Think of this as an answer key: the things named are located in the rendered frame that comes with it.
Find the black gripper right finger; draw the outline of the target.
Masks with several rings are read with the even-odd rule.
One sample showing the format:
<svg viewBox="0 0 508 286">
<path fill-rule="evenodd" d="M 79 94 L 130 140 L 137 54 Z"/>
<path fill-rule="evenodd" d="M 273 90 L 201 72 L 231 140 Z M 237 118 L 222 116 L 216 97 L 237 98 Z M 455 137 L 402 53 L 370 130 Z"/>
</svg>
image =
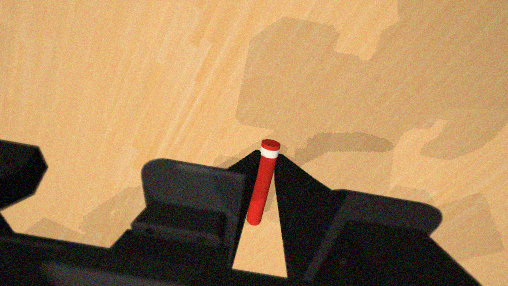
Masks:
<svg viewBox="0 0 508 286">
<path fill-rule="evenodd" d="M 426 203 L 332 190 L 283 154 L 276 160 L 274 182 L 287 278 L 311 282 L 348 220 L 420 230 L 429 236 L 443 221 L 442 212 Z"/>
</svg>

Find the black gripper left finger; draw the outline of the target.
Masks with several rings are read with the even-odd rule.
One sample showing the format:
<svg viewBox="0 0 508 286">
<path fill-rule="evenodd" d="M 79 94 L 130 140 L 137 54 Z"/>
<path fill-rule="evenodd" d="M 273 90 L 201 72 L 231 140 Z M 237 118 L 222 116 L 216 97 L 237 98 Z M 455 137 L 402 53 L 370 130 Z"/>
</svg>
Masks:
<svg viewBox="0 0 508 286">
<path fill-rule="evenodd" d="M 261 151 L 228 168 L 159 158 L 146 162 L 141 181 L 146 206 L 158 201 L 226 214 L 224 245 L 232 268 L 254 190 Z"/>
</svg>

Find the red peg with white band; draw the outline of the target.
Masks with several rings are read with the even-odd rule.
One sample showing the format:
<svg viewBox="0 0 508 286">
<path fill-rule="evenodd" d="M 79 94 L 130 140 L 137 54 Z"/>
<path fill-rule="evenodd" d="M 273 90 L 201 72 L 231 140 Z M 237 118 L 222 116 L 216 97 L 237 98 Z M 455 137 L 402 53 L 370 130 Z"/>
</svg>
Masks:
<svg viewBox="0 0 508 286">
<path fill-rule="evenodd" d="M 280 146 L 275 140 L 262 140 L 258 174 L 247 213 L 247 222 L 253 226 L 261 222 Z"/>
</svg>

